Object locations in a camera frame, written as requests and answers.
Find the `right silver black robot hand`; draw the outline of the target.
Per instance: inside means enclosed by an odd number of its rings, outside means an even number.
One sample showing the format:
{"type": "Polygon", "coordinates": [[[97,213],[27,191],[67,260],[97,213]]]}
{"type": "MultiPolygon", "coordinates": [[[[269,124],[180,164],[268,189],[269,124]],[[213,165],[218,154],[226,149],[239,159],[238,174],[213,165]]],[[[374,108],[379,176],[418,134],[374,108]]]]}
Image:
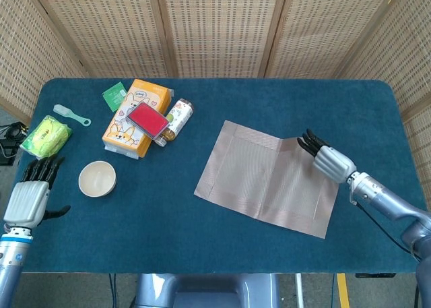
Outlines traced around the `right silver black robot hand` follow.
{"type": "Polygon", "coordinates": [[[302,137],[298,137],[297,142],[314,158],[314,167],[338,184],[346,183],[357,171],[352,160],[317,137],[310,129],[307,129],[302,137]]]}

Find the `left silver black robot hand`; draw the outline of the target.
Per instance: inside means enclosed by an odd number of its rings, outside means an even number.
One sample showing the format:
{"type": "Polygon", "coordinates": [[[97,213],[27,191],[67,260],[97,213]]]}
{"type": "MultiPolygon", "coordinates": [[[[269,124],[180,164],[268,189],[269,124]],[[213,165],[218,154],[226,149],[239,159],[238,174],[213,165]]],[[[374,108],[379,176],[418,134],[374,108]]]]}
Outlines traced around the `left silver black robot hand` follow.
{"type": "Polygon", "coordinates": [[[70,211],[71,206],[60,210],[47,210],[49,195],[64,158],[55,155],[30,162],[22,178],[15,184],[7,204],[3,221],[4,229],[10,233],[13,228],[31,230],[44,220],[60,218],[70,211]]]}

